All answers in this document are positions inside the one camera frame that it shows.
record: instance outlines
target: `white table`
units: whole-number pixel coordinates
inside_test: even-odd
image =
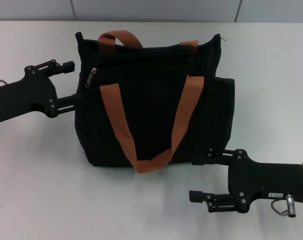
[[[28,65],[74,61],[75,72],[51,78],[59,97],[73,94],[81,65],[74,34],[97,39],[117,29],[144,47],[205,43],[220,33],[227,41],[216,75],[236,83],[227,148],[258,162],[302,163],[303,24],[0,21],[0,78],[12,83]],[[262,199],[247,214],[208,213],[190,203],[189,190],[228,193],[227,167],[183,164],[149,174],[93,167],[73,112],[0,123],[0,240],[303,240],[302,203],[294,219]]]

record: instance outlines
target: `black metal bracket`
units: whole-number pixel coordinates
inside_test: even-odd
[[[0,86],[0,122],[38,111],[49,118],[74,110],[75,95],[57,98],[56,89],[49,77],[75,70],[73,61],[60,65],[56,60],[37,66],[25,67],[22,80]]]
[[[251,160],[243,149],[209,151],[193,165],[219,164],[228,166],[229,194],[189,191],[193,203],[206,202],[208,211],[247,213],[257,199],[285,200],[292,195],[303,203],[303,168],[301,164],[259,163]]]

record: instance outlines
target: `zipper pull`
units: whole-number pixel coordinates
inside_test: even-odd
[[[96,74],[96,71],[97,71],[96,67],[93,67],[92,70],[90,71],[90,74],[89,74],[86,84],[85,84],[86,88],[90,87],[92,78]]]

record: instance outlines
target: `sticker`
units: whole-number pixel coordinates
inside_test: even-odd
[[[274,192],[270,192],[268,194],[268,197],[269,198],[282,198],[284,194],[282,193],[274,193]]]

